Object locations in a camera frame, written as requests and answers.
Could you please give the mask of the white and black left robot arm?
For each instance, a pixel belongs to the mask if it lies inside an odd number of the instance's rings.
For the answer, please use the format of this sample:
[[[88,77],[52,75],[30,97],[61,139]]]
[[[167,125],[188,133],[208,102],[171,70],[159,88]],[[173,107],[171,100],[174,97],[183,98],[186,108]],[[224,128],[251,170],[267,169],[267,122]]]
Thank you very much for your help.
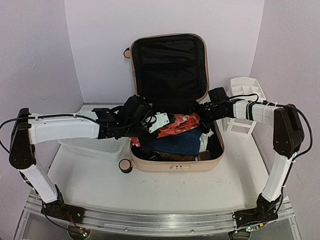
[[[48,211],[57,219],[67,214],[59,188],[50,180],[37,160],[36,145],[62,139],[119,139],[121,137],[157,137],[157,130],[167,121],[166,114],[153,113],[139,96],[131,96],[124,105],[95,107],[75,113],[39,114],[22,108],[13,123],[8,153],[10,165],[26,177]]]

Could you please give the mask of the dark blue garment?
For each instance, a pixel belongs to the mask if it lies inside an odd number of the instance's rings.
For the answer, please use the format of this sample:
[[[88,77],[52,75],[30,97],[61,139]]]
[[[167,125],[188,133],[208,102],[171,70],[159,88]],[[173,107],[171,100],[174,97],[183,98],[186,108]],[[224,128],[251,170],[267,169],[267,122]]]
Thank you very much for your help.
[[[141,148],[153,152],[197,156],[200,152],[202,132],[192,129],[177,135],[168,135],[142,144]]]

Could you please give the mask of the pink hard-shell suitcase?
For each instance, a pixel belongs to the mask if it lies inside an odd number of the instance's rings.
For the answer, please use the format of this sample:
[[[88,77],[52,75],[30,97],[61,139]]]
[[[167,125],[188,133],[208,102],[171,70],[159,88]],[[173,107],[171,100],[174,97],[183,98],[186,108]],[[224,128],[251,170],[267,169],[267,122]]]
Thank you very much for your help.
[[[131,60],[136,93],[144,97],[153,110],[190,115],[208,95],[209,71],[204,40],[191,33],[166,34],[137,39],[124,57]],[[134,166],[146,172],[214,169],[224,155],[224,142],[215,121],[206,151],[210,160],[151,161],[140,149],[131,146]]]

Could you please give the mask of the red patterned cloth item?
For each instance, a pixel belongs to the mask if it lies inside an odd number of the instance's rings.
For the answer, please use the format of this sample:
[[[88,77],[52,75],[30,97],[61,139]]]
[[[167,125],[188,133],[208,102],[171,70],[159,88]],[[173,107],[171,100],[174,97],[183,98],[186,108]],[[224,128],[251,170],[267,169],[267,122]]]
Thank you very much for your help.
[[[192,113],[191,115],[184,115],[184,114],[174,114],[174,115],[175,115],[175,122],[172,124],[168,124],[162,128],[159,128],[153,133],[149,133],[149,129],[147,129],[147,133],[142,136],[129,137],[132,145],[136,147],[141,147],[141,145],[151,143],[158,138],[167,137],[169,135],[178,135],[178,134],[190,131],[192,129],[196,129],[197,126],[199,125],[200,117],[196,113]],[[147,118],[142,122],[143,127],[148,127]]]

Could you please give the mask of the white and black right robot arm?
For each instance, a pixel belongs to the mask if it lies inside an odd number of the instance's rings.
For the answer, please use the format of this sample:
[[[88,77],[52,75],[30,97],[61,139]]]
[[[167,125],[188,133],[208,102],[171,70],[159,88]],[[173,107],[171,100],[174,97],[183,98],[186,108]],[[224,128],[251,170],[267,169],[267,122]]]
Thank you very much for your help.
[[[276,205],[283,200],[283,191],[296,159],[308,153],[313,144],[313,133],[309,122],[309,147],[300,151],[305,139],[301,121],[306,116],[293,104],[278,104],[267,100],[252,100],[257,94],[238,94],[227,96],[223,87],[208,92],[209,101],[199,104],[195,111],[204,124],[231,118],[248,120],[271,126],[273,128],[274,160],[268,180],[262,193],[258,196],[256,207],[250,214],[257,222],[262,222],[271,213],[278,210]]]

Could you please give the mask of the white perforated plastic basket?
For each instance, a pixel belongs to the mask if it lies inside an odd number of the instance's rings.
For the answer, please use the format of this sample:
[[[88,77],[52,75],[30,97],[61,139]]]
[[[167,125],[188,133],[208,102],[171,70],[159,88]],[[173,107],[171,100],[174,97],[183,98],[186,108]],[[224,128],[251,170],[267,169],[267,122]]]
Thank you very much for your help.
[[[71,152],[115,162],[120,158],[127,141],[127,138],[120,138],[118,140],[115,138],[71,138],[60,139],[58,143],[65,146]]]

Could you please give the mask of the white t-shirt blue flower print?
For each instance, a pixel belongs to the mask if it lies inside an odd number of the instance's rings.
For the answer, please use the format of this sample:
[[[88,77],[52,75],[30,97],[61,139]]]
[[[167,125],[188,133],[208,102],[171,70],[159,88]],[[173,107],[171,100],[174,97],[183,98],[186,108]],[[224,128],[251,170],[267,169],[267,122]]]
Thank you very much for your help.
[[[202,135],[200,136],[199,140],[200,140],[200,147],[199,147],[199,152],[204,152],[207,150],[207,145],[208,145],[208,141],[209,138],[213,135],[214,133],[212,131],[208,132],[208,133],[202,133]]]

